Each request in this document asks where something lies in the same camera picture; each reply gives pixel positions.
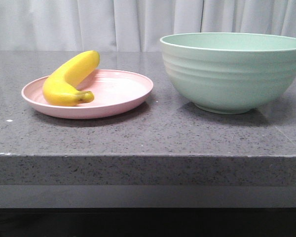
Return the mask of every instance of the bowl rim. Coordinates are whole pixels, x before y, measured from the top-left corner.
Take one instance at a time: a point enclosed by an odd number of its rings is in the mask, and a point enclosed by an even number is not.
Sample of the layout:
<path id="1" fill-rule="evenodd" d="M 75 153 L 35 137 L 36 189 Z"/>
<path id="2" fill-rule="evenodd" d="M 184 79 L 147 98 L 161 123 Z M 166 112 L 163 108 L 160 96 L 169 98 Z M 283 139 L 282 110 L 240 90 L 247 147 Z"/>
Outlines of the bowl rim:
<path id="1" fill-rule="evenodd" d="M 271 35 L 271 34 L 257 34 L 257 33 L 240 33 L 240 32 L 195 32 L 195 33 L 182 33 L 182 34 L 171 34 L 167 36 L 163 36 L 160 38 L 160 42 L 165 45 L 171 45 L 179 48 L 189 48 L 189 49 L 197 49 L 197 50 L 207 50 L 207 51 L 220 51 L 220 52 L 286 52 L 286 51 L 296 51 L 296 48 L 287 48 L 287 49 L 266 49 L 266 50 L 243 50 L 243 49 L 215 49 L 215 48 L 202 48 L 202 47 L 194 47 L 194 46 L 184 46 L 175 43 L 165 42 L 164 39 L 172 36 L 180 36 L 180 35 L 254 35 L 254 36 L 266 36 L 272 38 L 283 38 L 296 40 L 295 37 L 289 36 L 279 36 L 279 35 Z"/>

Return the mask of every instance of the gray granite countertop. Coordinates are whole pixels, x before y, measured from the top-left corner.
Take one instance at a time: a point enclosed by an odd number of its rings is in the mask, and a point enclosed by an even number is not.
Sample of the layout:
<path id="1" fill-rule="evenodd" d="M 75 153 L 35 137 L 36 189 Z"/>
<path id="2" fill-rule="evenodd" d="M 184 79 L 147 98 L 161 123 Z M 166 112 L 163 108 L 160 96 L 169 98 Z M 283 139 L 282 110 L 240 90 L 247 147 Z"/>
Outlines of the gray granite countertop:
<path id="1" fill-rule="evenodd" d="M 178 94 L 161 53 L 101 52 L 99 69 L 153 81 L 143 104 L 88 120 L 32 109 L 23 86 L 77 53 L 0 51 L 0 185 L 296 186 L 296 80 L 276 101 L 218 115 Z"/>

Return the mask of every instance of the bowl base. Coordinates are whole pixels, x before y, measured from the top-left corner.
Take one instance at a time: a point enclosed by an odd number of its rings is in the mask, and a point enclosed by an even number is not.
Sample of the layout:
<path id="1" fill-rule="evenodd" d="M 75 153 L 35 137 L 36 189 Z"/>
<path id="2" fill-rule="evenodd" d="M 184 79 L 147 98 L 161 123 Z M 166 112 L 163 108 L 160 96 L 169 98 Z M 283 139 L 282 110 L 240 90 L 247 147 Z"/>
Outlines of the bowl base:
<path id="1" fill-rule="evenodd" d="M 211 108 L 207 108 L 198 104 L 195 104 L 198 108 L 208 111 L 208 112 L 212 112 L 215 114 L 222 114 L 222 115 L 238 115 L 238 114 L 244 114 L 246 112 L 248 112 L 249 110 L 214 110 Z"/>

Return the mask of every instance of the dark floor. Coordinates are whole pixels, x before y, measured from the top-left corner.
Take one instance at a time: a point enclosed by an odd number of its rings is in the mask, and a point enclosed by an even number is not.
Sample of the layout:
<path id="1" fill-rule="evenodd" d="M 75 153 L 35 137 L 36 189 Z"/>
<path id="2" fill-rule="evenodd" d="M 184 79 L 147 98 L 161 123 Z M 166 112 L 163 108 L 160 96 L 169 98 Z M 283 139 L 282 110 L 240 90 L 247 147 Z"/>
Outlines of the dark floor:
<path id="1" fill-rule="evenodd" d="M 0 210 L 0 237 L 296 237 L 296 209 Z"/>

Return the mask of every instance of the plate rim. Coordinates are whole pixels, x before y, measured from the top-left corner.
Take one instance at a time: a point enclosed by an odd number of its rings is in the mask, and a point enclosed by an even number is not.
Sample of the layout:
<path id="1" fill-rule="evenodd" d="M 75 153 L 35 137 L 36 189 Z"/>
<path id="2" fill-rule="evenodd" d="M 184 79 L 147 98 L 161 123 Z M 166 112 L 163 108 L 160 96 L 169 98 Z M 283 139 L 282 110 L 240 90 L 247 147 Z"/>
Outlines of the plate rim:
<path id="1" fill-rule="evenodd" d="M 117 106 L 117 105 L 122 105 L 122 104 L 125 104 L 125 103 L 128 103 L 128 102 L 131 102 L 131 101 L 134 101 L 134 100 L 137 100 L 139 98 L 142 98 L 144 96 L 146 96 L 147 94 L 151 93 L 153 87 L 154 87 L 154 84 L 153 84 L 153 81 L 148 78 L 147 76 L 144 76 L 142 74 L 139 74 L 139 73 L 136 73 L 136 72 L 130 72 L 130 71 L 124 71 L 124 70 L 114 70 L 114 69 L 95 69 L 93 70 L 92 72 L 94 71 L 101 71 L 101 72 L 119 72 L 119 73 L 126 73 L 126 74 L 133 74 L 133 75 L 136 75 L 136 76 L 139 76 L 141 78 L 144 78 L 146 79 L 149 83 L 150 83 L 150 87 L 149 87 L 149 90 L 147 93 L 143 94 L 142 96 L 140 97 L 137 97 L 135 99 L 131 99 L 131 100 L 127 100 L 127 101 L 123 101 L 121 103 L 114 103 L 114 104 L 110 104 L 110 105 L 95 105 L 95 106 L 59 106 L 59 105 L 49 105 L 49 104 L 44 104 L 44 103 L 40 103 L 40 102 L 37 102 L 37 101 L 34 101 L 34 100 L 31 100 L 30 98 L 28 98 L 24 91 L 25 89 L 30 86 L 31 84 L 35 83 L 36 81 L 39 81 L 39 80 L 43 80 L 43 79 L 46 79 L 48 78 L 50 75 L 48 76 L 43 76 L 43 77 L 40 77 L 40 78 L 37 78 L 29 83 L 27 83 L 21 90 L 21 95 L 23 97 L 23 99 L 25 99 L 27 102 L 29 103 L 32 103 L 32 104 L 35 104 L 35 105 L 38 105 L 38 106 L 42 106 L 42 107 L 50 107 L 50 108 L 55 108 L 55 109 L 74 109 L 74 110 L 81 110 L 81 109 L 95 109 L 95 108 L 104 108 L 104 107 L 109 107 L 109 106 Z"/>

